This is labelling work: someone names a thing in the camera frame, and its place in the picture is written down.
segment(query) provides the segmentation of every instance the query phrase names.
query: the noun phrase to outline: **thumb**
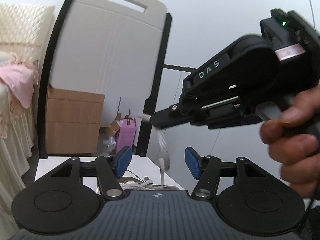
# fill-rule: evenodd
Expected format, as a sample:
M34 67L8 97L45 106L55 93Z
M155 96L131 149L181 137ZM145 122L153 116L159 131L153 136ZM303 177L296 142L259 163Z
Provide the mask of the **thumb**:
M279 123L284 127L295 127L308 121L320 111L320 86L300 92L292 106L279 117Z

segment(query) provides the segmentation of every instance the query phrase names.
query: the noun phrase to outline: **sticker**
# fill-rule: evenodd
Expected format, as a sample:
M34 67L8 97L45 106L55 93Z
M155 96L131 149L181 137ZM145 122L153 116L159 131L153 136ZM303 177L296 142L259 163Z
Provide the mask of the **sticker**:
M298 43L275 51L278 59L284 60L305 53L304 48Z

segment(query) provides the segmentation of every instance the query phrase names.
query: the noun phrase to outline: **brown wooden cabinet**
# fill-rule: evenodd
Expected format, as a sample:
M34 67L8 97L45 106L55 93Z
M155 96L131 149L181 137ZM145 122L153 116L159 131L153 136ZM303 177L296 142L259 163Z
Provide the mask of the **brown wooden cabinet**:
M104 95L49 88L46 111L48 154L97 151Z

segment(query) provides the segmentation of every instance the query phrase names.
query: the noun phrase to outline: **quilted headboard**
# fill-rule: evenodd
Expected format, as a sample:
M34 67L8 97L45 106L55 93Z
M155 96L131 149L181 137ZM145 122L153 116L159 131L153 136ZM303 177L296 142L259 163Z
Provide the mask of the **quilted headboard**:
M54 6L0 3L0 50L14 52L18 61L35 71L53 15Z

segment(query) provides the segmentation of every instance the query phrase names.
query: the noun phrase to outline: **pink fabric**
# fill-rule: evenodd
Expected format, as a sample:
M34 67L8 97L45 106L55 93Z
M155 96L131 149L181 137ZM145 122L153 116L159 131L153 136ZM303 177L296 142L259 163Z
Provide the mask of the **pink fabric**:
M24 65L4 65L0 67L0 78L20 101L22 107L29 108L33 95L33 70Z

